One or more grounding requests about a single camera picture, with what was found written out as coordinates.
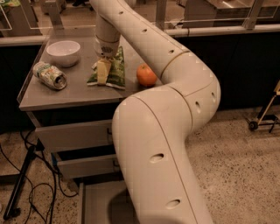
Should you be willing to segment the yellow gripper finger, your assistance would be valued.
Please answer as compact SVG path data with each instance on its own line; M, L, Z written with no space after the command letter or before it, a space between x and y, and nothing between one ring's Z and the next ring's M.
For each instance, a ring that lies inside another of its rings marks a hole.
M97 61L97 84L105 85L109 76L111 61L107 58L102 58Z

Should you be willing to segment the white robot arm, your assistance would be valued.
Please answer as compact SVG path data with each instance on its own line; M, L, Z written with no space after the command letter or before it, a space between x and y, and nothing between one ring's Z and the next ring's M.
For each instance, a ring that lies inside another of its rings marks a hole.
M95 50L120 33L161 80L115 110L117 160L140 224L214 224L186 153L186 137L208 123L221 100L211 69L193 52L137 14L135 0L90 0Z

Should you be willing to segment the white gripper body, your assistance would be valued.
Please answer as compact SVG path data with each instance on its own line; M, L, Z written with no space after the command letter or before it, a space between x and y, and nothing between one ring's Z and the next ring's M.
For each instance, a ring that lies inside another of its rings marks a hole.
M113 58L116 56L119 47L119 42L106 42L99 39L97 36L94 37L94 50L98 57Z

